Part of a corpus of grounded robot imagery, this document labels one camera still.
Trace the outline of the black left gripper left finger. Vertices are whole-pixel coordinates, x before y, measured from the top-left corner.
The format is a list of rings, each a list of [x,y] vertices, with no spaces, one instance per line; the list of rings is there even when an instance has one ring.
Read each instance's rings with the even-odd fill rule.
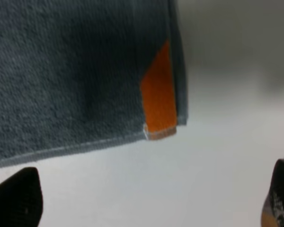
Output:
[[[37,168],[25,167],[0,183],[0,227],[37,227],[42,213]]]

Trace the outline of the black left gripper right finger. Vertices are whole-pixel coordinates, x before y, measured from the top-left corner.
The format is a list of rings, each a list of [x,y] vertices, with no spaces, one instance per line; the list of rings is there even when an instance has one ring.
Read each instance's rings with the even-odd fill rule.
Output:
[[[275,164],[262,209],[261,226],[284,227],[284,159],[279,159]]]

